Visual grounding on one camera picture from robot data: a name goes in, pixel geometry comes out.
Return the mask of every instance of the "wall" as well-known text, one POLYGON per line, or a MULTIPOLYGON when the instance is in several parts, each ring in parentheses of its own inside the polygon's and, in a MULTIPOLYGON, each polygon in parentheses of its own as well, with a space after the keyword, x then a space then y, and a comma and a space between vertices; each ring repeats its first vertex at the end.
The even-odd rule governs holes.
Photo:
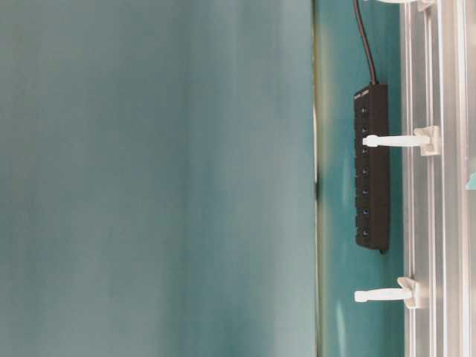
POLYGON ((0 354, 313 356, 310 1, 0 11, 0 354))
POLYGON ((191 10, 186 355, 314 356, 311 2, 191 10))
MULTIPOLYGON (((381 83, 389 85, 390 133, 400 133, 398 5, 361 1, 381 83)), ((397 287, 403 275, 402 159, 390 151, 390 250, 354 238, 353 95, 370 82, 351 1, 318 0, 319 271, 323 356, 403 356, 403 304, 353 302, 356 289, 397 287)))
POLYGON ((0 354, 180 356, 176 0, 0 4, 0 354))

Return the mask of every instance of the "white plastic clip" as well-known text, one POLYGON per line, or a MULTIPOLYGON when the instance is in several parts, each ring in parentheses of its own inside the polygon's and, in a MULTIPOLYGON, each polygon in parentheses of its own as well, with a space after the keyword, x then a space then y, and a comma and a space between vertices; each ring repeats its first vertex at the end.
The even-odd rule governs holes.
POLYGON ((388 4, 408 4, 410 2, 418 1, 418 11, 424 11, 428 9, 434 0, 378 0, 380 2, 386 2, 388 4))
POLYGON ((422 156, 433 156, 441 153, 440 128, 429 126, 415 129, 415 135, 377 136, 369 135, 362 141, 368 147, 419 147, 422 156))
POLYGON ((419 298, 419 284, 408 277, 399 277, 397 283, 401 289, 378 289, 368 292, 355 292, 354 299, 358 303, 373 301, 403 300, 409 309, 418 309, 422 306, 419 298))

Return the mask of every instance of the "cable clip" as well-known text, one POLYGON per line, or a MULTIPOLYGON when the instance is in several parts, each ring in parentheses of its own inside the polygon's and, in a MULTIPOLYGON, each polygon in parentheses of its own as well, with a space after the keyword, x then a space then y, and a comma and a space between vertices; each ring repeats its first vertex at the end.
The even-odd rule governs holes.
POLYGON ((369 135, 362 140, 368 147, 419 147, 422 156, 434 156, 441 153, 440 128, 428 126, 415 129, 415 135, 377 136, 369 135))
POLYGON ((434 4, 434 0, 377 0, 388 4, 409 4, 418 1, 418 11, 424 11, 434 4))
POLYGON ((368 292, 355 292, 354 300, 357 303, 372 301, 403 300, 409 309, 422 307, 420 299, 419 284, 408 277, 399 277, 396 282, 401 289, 377 289, 368 292))

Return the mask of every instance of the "teal backdrop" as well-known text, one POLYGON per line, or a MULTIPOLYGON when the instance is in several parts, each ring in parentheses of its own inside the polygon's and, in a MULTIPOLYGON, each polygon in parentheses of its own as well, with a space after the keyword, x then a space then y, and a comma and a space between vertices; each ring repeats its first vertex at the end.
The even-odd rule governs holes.
POLYGON ((315 356, 312 8, 191 4, 186 356, 315 356))
MULTIPOLYGON (((380 83, 389 85, 391 134, 400 134, 399 7, 361 1, 380 83)), ((401 302, 355 303, 356 289, 397 287, 403 275, 402 158, 392 149, 390 250, 354 238, 353 95, 370 82, 350 0, 317 0, 317 117, 321 356, 403 356, 401 302)))
POLYGON ((0 355, 314 356, 311 1, 0 14, 0 355))
POLYGON ((1 2, 0 355, 181 355, 183 12, 1 2))

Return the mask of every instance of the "metal frame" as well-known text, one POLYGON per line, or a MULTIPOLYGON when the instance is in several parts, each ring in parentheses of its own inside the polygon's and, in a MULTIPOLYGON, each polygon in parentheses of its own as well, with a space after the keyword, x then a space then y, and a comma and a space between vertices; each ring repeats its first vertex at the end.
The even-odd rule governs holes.
POLYGON ((442 155, 404 153, 405 274, 426 307, 405 311, 405 355, 473 356, 469 193, 468 4, 401 7, 403 132, 438 125, 442 155))

